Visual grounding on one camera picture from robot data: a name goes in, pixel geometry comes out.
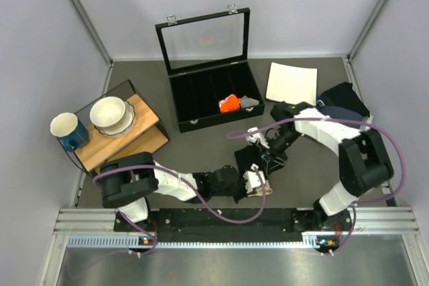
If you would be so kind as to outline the black underwear beige waistband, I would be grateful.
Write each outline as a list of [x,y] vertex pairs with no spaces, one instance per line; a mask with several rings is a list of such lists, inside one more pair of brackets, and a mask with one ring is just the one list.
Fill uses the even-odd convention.
[[258,165],[259,169],[263,171],[262,160],[259,154],[259,150],[254,145],[248,145],[243,149],[237,150],[235,152],[235,159],[238,166],[239,179],[243,178],[243,174],[247,170],[250,170],[250,167],[253,163]]

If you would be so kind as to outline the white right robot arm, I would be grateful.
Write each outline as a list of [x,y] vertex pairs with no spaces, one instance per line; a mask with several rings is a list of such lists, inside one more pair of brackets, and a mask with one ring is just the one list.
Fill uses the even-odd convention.
[[374,129],[334,123],[307,102],[277,103],[270,115],[280,123],[275,135],[258,133],[250,138],[259,145],[268,173],[284,166],[286,149],[300,136],[317,141],[339,159],[339,181],[313,205],[312,219],[320,229],[329,229],[350,204],[394,175],[381,135]]

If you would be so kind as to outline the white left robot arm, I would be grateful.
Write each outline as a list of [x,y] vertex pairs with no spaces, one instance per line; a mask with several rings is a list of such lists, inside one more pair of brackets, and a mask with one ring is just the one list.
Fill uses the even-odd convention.
[[209,172],[164,171],[149,152],[102,164],[95,183],[101,188],[103,207],[116,208],[138,230],[151,224],[147,196],[152,193],[198,204],[215,196],[230,196],[238,202],[252,191],[233,166]]

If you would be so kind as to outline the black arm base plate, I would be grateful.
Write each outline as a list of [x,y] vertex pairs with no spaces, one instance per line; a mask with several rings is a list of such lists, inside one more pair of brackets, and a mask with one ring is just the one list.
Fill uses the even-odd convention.
[[266,208],[246,224],[225,222],[202,208],[162,208],[137,224],[160,242],[292,242],[320,229],[313,211]]

